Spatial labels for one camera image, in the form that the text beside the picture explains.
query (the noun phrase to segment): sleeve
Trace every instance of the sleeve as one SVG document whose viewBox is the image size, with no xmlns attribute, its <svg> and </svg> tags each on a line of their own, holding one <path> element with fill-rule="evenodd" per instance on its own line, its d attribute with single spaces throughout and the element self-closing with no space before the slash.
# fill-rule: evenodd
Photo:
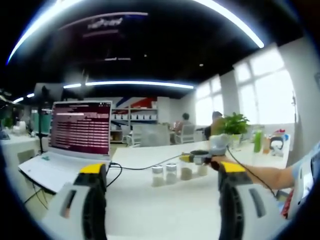
<svg viewBox="0 0 320 240">
<path fill-rule="evenodd" d="M 320 141 L 313 147 L 313 149 L 305 155 L 302 159 L 297 161 L 292 165 L 292 176 L 296 180 L 298 178 L 299 169 L 302 163 L 308 161 L 313 158 L 313 156 L 317 155 L 320 152 Z"/>
</svg>

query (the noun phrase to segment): potted plant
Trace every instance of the potted plant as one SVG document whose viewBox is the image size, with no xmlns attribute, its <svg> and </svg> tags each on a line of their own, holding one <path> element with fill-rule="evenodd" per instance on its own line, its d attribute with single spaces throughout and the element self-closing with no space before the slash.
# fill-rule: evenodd
<svg viewBox="0 0 320 240">
<path fill-rule="evenodd" d="M 221 133 L 231 136 L 231 145 L 239 146 L 242 135 L 247 132 L 249 120 L 243 114 L 236 114 L 224 117 L 224 125 L 221 127 Z"/>
</svg>

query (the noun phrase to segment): black ceiling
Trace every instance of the black ceiling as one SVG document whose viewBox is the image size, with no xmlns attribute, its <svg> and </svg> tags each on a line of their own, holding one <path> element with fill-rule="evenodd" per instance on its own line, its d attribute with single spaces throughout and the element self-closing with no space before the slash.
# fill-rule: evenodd
<svg viewBox="0 0 320 240">
<path fill-rule="evenodd" d="M 242 19 L 265 46 L 274 42 L 283 45 L 303 34 L 300 26 L 271 0 L 216 2 Z M 3 63 L 39 8 L 39 4 L 30 4 L 28 1 L 26 8 L 19 7 L 21 14 L 17 13 L 19 17 L 9 26 L 12 36 L 5 44 Z M 87 17 L 118 12 L 147 15 L 99 17 L 60 29 Z M 88 30 L 88 23 L 119 18 L 119 25 Z M 152 80 L 197 85 L 230 71 L 234 63 L 258 49 L 232 22 L 192 0 L 83 0 L 21 45 L 4 68 L 2 87 L 15 99 L 32 93 L 37 82 L 80 82 L 82 75 L 90 81 Z M 181 98 L 187 92 L 113 86 L 92 90 L 90 96 Z"/>
</svg>

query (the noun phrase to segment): laptop screen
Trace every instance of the laptop screen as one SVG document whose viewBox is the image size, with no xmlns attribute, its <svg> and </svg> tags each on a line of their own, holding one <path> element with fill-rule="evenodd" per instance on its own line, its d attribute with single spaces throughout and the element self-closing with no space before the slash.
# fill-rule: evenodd
<svg viewBox="0 0 320 240">
<path fill-rule="evenodd" d="M 71 154 L 80 158 L 108 156 L 111 104 L 111 101 L 55 102 L 49 147 L 81 153 Z"/>
</svg>

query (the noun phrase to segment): ceiling light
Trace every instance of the ceiling light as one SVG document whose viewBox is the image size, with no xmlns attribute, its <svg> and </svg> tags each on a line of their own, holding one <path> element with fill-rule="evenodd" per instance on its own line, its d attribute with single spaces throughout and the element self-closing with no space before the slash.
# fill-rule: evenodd
<svg viewBox="0 0 320 240">
<path fill-rule="evenodd" d="M 193 89 L 192 85 L 184 85 L 177 83 L 169 82 L 157 82 L 157 81 L 94 81 L 86 82 L 86 86 L 97 86 L 97 85 L 152 85 L 152 86 L 166 86 L 174 88 L 183 88 L 183 89 Z"/>
<path fill-rule="evenodd" d="M 13 102 L 16 104 L 16 103 L 21 102 L 23 100 L 24 100 L 23 97 L 19 97 L 18 99 L 14 100 Z"/>
<path fill-rule="evenodd" d="M 71 88 L 78 88 L 78 87 L 81 87 L 81 83 L 75 83 L 75 84 L 69 84 L 69 85 L 63 86 L 64 89 L 71 89 Z"/>
<path fill-rule="evenodd" d="M 29 38 L 35 31 L 37 31 L 43 24 L 52 20 L 55 16 L 60 14 L 63 10 L 71 7 L 72 5 L 74 5 L 80 1 L 82 1 L 82 0 L 66 0 L 66 1 L 60 2 L 59 4 L 54 4 L 47 11 L 45 11 L 37 20 L 34 21 L 34 23 L 28 28 L 28 30 L 19 39 L 19 41 L 17 42 L 17 44 L 13 48 L 6 64 L 9 63 L 10 59 L 15 54 L 15 52 L 18 50 L 18 48 L 21 46 L 21 44 L 23 44 L 23 42 L 27 38 Z"/>
<path fill-rule="evenodd" d="M 260 40 L 260 38 L 250 29 L 250 27 L 248 27 L 240 18 L 238 18 L 236 15 L 234 15 L 225 7 L 221 6 L 220 4 L 212 0 L 193 0 L 193 1 L 198 2 L 202 5 L 205 5 L 206 7 L 216 11 L 217 13 L 221 14 L 225 18 L 229 19 L 231 22 L 237 25 L 237 27 L 240 28 L 245 34 L 247 34 L 249 38 L 251 38 L 259 48 L 262 49 L 265 46 L 264 43 Z"/>
</svg>

